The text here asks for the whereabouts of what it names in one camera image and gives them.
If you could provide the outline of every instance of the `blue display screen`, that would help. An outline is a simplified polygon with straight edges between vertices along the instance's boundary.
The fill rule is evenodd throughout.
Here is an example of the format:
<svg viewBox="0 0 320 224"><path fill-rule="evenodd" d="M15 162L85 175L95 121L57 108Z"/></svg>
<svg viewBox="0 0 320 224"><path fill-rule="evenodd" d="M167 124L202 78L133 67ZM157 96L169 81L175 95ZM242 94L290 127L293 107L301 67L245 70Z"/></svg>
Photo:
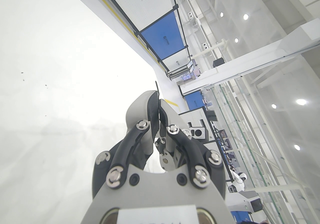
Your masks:
<svg viewBox="0 0 320 224"><path fill-rule="evenodd" d="M141 34L161 60L184 49L174 11Z"/></svg>

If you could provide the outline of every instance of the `white floor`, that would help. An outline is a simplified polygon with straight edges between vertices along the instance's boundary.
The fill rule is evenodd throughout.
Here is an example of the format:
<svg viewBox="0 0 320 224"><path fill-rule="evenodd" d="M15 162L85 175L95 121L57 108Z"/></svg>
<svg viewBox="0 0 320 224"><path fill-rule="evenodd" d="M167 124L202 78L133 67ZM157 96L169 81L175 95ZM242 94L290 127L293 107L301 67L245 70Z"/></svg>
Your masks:
<svg viewBox="0 0 320 224"><path fill-rule="evenodd" d="M0 223L80 223L95 157L156 76L80 0L0 8Z"/></svg>

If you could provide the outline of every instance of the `metal screw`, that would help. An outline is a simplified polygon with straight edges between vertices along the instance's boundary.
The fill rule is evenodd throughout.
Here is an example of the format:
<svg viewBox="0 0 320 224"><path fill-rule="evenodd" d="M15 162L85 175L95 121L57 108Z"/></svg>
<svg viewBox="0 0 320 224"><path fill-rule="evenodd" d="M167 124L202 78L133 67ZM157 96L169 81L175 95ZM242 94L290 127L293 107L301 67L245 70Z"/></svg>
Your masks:
<svg viewBox="0 0 320 224"><path fill-rule="evenodd" d="M211 152L211 155L208 158L209 162L211 162L213 165L216 165L216 166L220 165L222 163L220 154L214 150L210 150L210 152Z"/></svg>
<svg viewBox="0 0 320 224"><path fill-rule="evenodd" d="M115 188L120 185L121 172L123 168L121 166L113 167L106 175L105 181L108 187Z"/></svg>
<svg viewBox="0 0 320 224"><path fill-rule="evenodd" d="M207 174L204 170L197 170L195 172L195 178L200 182L200 183L205 183L207 181Z"/></svg>
<svg viewBox="0 0 320 224"><path fill-rule="evenodd" d="M211 153L211 158L214 162L218 162L220 157L217 153Z"/></svg>
<svg viewBox="0 0 320 224"><path fill-rule="evenodd" d="M206 168L201 165L196 165L193 183L200 188L206 188L210 183L210 174Z"/></svg>
<svg viewBox="0 0 320 224"><path fill-rule="evenodd" d="M114 182L118 181L120 179L120 177L121 177L121 173L120 172L118 172L116 170L112 171L111 174L110 174L109 181L111 183L114 183Z"/></svg>
<svg viewBox="0 0 320 224"><path fill-rule="evenodd" d="M137 124L137 128L140 130L145 130L148 127L148 121L147 120L141 120L138 124Z"/></svg>
<svg viewBox="0 0 320 224"><path fill-rule="evenodd" d="M170 127L167 127L167 131L168 131L168 133L175 135L175 134L178 134L179 127L178 127L178 125L170 125Z"/></svg>
<svg viewBox="0 0 320 224"><path fill-rule="evenodd" d="M188 129L183 129L182 131L191 140L192 138L191 131L189 131Z"/></svg>
<svg viewBox="0 0 320 224"><path fill-rule="evenodd" d="M110 160L110 153L108 151L104 151L98 154L96 158L96 164L99 165L103 161L109 161Z"/></svg>

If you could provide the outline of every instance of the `silver bolt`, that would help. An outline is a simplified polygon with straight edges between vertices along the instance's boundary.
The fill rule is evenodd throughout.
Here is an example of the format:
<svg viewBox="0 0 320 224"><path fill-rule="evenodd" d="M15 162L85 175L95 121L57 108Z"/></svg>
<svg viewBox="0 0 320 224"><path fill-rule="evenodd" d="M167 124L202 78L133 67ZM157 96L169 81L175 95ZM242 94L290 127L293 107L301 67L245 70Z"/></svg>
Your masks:
<svg viewBox="0 0 320 224"><path fill-rule="evenodd" d="M204 170L197 170L195 172L195 178L200 182L200 183L205 183L207 181L207 174Z"/></svg>
<svg viewBox="0 0 320 224"><path fill-rule="evenodd" d="M217 153L211 153L211 158L214 162L219 161L219 155Z"/></svg>
<svg viewBox="0 0 320 224"><path fill-rule="evenodd" d="M171 125L170 127L167 127L167 131L168 131L168 133L175 135L175 134L178 134L179 127L178 127L178 125Z"/></svg>
<svg viewBox="0 0 320 224"><path fill-rule="evenodd" d="M108 187L116 188L120 185L121 172L123 168L121 166L113 167L106 175L105 181Z"/></svg>
<svg viewBox="0 0 320 224"><path fill-rule="evenodd" d="M120 173L119 171L117 171L117 170L114 170L114 171L112 171L112 172L110 173L109 181L110 181L111 183L114 183L114 182L116 182L116 181L119 181L120 177L121 177L121 173Z"/></svg>
<svg viewBox="0 0 320 224"><path fill-rule="evenodd" d="M182 131L191 140L192 138L191 131L189 131L188 129L183 129Z"/></svg>
<svg viewBox="0 0 320 224"><path fill-rule="evenodd" d="M211 155L208 158L209 162L211 162L213 165L216 165L216 166L220 165L222 163L222 158L220 154L214 150L210 150L210 152L211 152Z"/></svg>
<svg viewBox="0 0 320 224"><path fill-rule="evenodd" d="M148 121L147 120L141 120L138 124L137 124L137 128L140 130L145 130L148 127Z"/></svg>
<svg viewBox="0 0 320 224"><path fill-rule="evenodd" d="M101 162L103 161L109 161L110 160L110 153L108 151L104 151L98 154L97 158L96 158L96 164L99 165Z"/></svg>

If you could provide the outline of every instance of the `black hole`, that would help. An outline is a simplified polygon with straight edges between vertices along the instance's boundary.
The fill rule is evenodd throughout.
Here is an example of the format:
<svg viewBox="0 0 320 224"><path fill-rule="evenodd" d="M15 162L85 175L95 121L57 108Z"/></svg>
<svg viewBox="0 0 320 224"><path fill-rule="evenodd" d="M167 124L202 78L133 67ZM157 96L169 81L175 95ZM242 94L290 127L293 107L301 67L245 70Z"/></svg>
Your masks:
<svg viewBox="0 0 320 224"><path fill-rule="evenodd" d="M185 174L180 173L179 175L177 175L177 182L179 185L185 186L187 184L187 177L185 176Z"/></svg>
<svg viewBox="0 0 320 224"><path fill-rule="evenodd" d="M197 130L194 132L194 134L199 137L199 136L201 136L202 131L199 130L199 129L197 129Z"/></svg>
<svg viewBox="0 0 320 224"><path fill-rule="evenodd" d="M129 184L132 186L136 186L140 181L140 177L138 174L134 173L133 175L130 176L129 179Z"/></svg>

